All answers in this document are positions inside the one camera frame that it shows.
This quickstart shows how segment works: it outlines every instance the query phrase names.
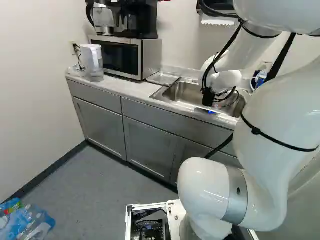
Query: stainless steel sink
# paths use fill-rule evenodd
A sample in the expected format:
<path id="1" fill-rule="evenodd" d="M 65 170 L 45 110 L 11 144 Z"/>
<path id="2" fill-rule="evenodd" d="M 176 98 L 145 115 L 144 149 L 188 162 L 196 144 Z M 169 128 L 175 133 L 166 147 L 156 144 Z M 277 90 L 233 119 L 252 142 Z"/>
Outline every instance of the stainless steel sink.
<path id="1" fill-rule="evenodd" d="M 203 112 L 204 114 L 222 114 L 239 118 L 250 95 L 245 90 L 237 90 L 239 94 L 234 92 L 227 100 L 214 103 L 212 107 L 207 107 L 202 105 L 203 95 L 201 93 L 201 86 L 194 80 L 183 78 L 170 87 L 161 88 L 151 98 L 170 103 L 188 111 L 193 110 Z"/>

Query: wall outlet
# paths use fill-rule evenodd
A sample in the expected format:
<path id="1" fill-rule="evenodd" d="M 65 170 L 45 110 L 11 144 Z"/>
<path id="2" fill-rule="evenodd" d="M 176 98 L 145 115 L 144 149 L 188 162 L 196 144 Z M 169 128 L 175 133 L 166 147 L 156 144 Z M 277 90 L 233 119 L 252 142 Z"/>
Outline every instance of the wall outlet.
<path id="1" fill-rule="evenodd" d="M 74 48 L 74 44 L 77 44 L 77 43 L 75 41 L 69 41 L 70 53 L 72 55 L 77 55 L 75 48 Z"/>

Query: gray carpet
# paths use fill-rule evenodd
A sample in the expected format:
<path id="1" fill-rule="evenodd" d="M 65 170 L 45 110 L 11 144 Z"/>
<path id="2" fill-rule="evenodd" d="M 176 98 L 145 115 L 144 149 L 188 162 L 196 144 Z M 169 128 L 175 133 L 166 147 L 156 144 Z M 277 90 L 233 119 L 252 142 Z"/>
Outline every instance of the gray carpet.
<path id="1" fill-rule="evenodd" d="M 177 199 L 178 195 L 87 146 L 23 202 L 56 220 L 46 240 L 124 240 L 125 206 Z"/>

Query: microwave window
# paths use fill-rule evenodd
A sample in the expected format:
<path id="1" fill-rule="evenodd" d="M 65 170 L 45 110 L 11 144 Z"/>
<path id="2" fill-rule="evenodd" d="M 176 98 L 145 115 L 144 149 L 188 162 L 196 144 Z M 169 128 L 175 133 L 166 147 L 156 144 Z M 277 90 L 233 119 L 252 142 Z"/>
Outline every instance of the microwave window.
<path id="1" fill-rule="evenodd" d="M 125 74 L 139 75 L 139 46 L 92 40 L 102 46 L 103 68 Z"/>

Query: baseboard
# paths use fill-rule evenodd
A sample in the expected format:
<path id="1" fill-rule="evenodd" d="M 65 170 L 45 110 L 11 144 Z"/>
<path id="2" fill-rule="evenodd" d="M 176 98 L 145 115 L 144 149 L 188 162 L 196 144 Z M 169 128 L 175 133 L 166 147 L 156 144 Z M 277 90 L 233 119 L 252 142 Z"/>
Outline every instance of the baseboard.
<path id="1" fill-rule="evenodd" d="M 36 176 L 30 182 L 28 182 L 26 185 L 24 185 L 22 188 L 20 188 L 11 197 L 9 197 L 7 200 L 5 200 L 5 202 L 10 199 L 13 199 L 13 198 L 22 199 L 24 196 L 26 196 L 28 193 L 30 193 L 36 186 L 38 186 L 40 183 L 42 183 L 47 177 L 49 177 L 51 174 L 53 174 L 55 171 L 57 171 L 62 165 L 64 165 L 66 162 L 68 162 L 76 154 L 81 152 L 87 145 L 88 145 L 87 141 L 83 141 L 82 143 L 80 143 L 78 146 L 73 148 L 66 155 L 61 157 L 58 161 L 56 161 L 54 164 L 49 166 L 46 170 L 44 170 L 42 173 L 40 173 L 38 176 Z"/>

